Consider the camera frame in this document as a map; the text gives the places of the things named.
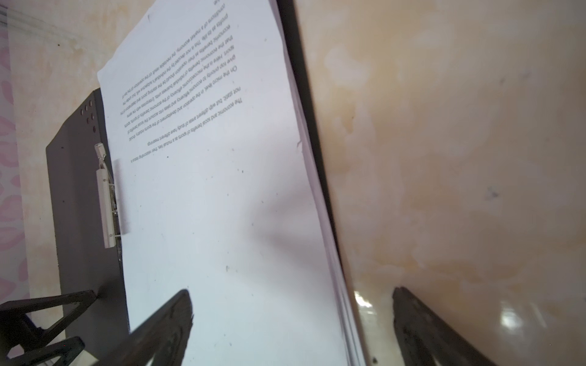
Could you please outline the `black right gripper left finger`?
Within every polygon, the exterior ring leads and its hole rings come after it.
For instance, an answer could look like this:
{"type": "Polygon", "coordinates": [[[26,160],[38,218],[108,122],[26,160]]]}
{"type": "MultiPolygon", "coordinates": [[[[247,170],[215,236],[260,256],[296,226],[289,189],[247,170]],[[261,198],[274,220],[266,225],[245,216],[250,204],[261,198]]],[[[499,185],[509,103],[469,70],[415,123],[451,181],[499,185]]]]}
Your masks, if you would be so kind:
{"type": "Polygon", "coordinates": [[[96,364],[181,365],[192,325],[191,297],[183,289],[96,364]]]}

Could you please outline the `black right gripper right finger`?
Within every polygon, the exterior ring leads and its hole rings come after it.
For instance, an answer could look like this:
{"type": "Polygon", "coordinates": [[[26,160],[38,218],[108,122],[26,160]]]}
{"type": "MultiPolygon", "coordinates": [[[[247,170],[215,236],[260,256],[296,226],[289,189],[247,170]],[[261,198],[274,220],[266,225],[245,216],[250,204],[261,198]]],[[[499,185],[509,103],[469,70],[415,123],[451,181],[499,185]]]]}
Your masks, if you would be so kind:
{"type": "Polygon", "coordinates": [[[392,298],[394,330],[404,364],[495,366],[406,287],[395,288],[392,298]]]}

